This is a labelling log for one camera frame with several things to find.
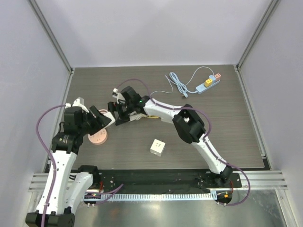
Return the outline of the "white cube socket tiger sticker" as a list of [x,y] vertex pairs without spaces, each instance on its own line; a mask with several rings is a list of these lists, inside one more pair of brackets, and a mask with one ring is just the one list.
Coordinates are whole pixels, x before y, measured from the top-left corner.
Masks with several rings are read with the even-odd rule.
[[111,112],[104,113],[104,116],[106,116],[107,118],[109,118],[111,120],[111,124],[116,122],[116,119]]

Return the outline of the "white cube socket plain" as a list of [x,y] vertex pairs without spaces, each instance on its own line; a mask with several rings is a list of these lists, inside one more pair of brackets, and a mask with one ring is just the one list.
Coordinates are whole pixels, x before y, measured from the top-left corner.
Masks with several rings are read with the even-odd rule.
[[161,157],[162,153],[165,149],[165,146],[166,146],[165,142],[154,139],[154,141],[150,147],[150,152],[154,155]]

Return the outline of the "light blue power strip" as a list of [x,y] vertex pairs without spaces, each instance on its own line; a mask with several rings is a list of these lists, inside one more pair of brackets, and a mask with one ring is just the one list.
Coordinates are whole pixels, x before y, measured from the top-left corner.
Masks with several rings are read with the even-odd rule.
[[207,79],[203,84],[200,84],[199,86],[196,87],[196,92],[198,94],[201,94],[208,89],[214,87],[220,82],[220,80],[212,80],[211,78]]

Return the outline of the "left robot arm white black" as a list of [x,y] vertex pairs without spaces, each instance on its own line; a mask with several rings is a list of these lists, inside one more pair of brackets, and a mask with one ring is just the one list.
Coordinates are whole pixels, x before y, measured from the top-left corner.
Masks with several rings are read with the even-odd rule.
[[63,105],[64,120],[59,132],[46,148],[51,167],[43,195],[34,212],[26,216],[29,227],[72,227],[75,213],[88,188],[100,185],[96,166],[81,166],[71,186],[68,186],[72,166],[83,138],[112,125],[116,120],[110,112],[100,112],[95,106]]

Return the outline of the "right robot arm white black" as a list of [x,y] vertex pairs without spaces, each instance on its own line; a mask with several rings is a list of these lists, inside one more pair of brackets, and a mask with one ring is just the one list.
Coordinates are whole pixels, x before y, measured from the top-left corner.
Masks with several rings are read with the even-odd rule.
[[131,86],[112,93],[114,102],[108,102],[108,111],[117,113],[116,125],[129,122],[135,114],[153,115],[164,122],[172,123],[178,136],[187,144],[193,145],[208,164],[212,181],[225,187],[231,181],[232,167],[217,152],[208,138],[205,123],[191,105],[173,106],[151,98],[140,96]]

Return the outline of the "yellow plug adapter on strip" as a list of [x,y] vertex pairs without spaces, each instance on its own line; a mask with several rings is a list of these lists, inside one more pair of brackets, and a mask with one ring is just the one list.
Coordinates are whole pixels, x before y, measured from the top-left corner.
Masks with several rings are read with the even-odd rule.
[[205,82],[204,82],[204,86],[205,87],[209,87],[211,86],[213,83],[213,80],[211,78],[208,78]]

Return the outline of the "pink plug adapter on strip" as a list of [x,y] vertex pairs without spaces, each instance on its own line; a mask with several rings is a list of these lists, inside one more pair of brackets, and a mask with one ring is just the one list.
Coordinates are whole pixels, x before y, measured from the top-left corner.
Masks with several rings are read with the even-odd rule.
[[221,74],[217,73],[214,75],[215,82],[219,81],[221,79]]

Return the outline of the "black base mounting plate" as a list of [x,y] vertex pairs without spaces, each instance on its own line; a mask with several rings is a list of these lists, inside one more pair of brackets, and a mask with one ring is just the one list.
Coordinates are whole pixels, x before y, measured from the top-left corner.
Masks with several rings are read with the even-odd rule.
[[84,198],[100,199],[117,191],[119,194],[133,195],[208,195],[211,190],[241,188],[238,173],[232,173],[227,180],[222,180],[205,169],[163,169],[163,170],[100,170],[100,179],[93,184]]

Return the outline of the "left aluminium frame post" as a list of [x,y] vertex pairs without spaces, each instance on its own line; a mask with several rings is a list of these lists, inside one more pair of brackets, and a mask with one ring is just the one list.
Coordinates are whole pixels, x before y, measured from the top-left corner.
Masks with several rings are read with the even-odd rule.
[[67,57],[65,56],[61,46],[59,45],[51,27],[49,26],[42,10],[40,9],[36,0],[28,0],[30,7],[32,8],[34,14],[36,15],[37,19],[39,20],[43,30],[45,31],[46,35],[48,36],[50,42],[52,43],[54,49],[56,50],[57,54],[59,55],[61,61],[65,65],[69,74],[73,73],[73,67],[69,63]]

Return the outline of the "aluminium frame post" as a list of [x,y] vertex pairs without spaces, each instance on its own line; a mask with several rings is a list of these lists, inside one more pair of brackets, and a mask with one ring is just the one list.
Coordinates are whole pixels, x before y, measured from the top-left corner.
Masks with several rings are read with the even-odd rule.
[[37,19],[39,20],[43,30],[45,31],[46,35],[48,36],[50,42],[52,43],[54,49],[56,50],[57,54],[59,55],[61,61],[65,65],[69,74],[73,73],[73,67],[69,63],[67,57],[65,56],[61,46],[59,45],[51,27],[49,26],[42,10],[40,9],[36,0],[28,0],[30,7],[32,8],[34,14],[36,15]]
[[270,18],[272,17],[273,13],[275,12],[276,8],[278,7],[280,0],[271,0],[269,5],[267,6],[265,12],[263,13],[251,39],[249,40],[242,56],[240,57],[239,62],[235,65],[237,71],[241,69],[245,60],[247,59],[249,53],[251,52],[253,46],[257,42],[258,38],[262,34],[263,30],[265,29],[267,23],[269,22]]

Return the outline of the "aluminium frame rail front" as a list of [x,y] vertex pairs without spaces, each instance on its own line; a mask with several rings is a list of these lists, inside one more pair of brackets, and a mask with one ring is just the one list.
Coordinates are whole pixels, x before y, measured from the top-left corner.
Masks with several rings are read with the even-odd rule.
[[[246,171],[252,190],[287,190],[288,186],[280,170]],[[48,178],[47,173],[34,174],[29,192],[43,192]]]

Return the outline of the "right aluminium frame post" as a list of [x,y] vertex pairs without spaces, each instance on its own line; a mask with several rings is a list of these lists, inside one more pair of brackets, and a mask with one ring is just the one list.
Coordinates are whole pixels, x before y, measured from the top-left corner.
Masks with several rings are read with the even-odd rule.
[[239,62],[235,65],[237,71],[241,69],[245,60],[247,59],[249,53],[251,52],[253,46],[257,42],[258,38],[262,34],[263,30],[265,29],[267,23],[269,22],[270,18],[272,17],[273,13],[275,12],[276,8],[278,7],[280,0],[271,0],[269,5],[267,6],[265,12],[263,13],[251,39],[249,40],[242,56],[240,57]]

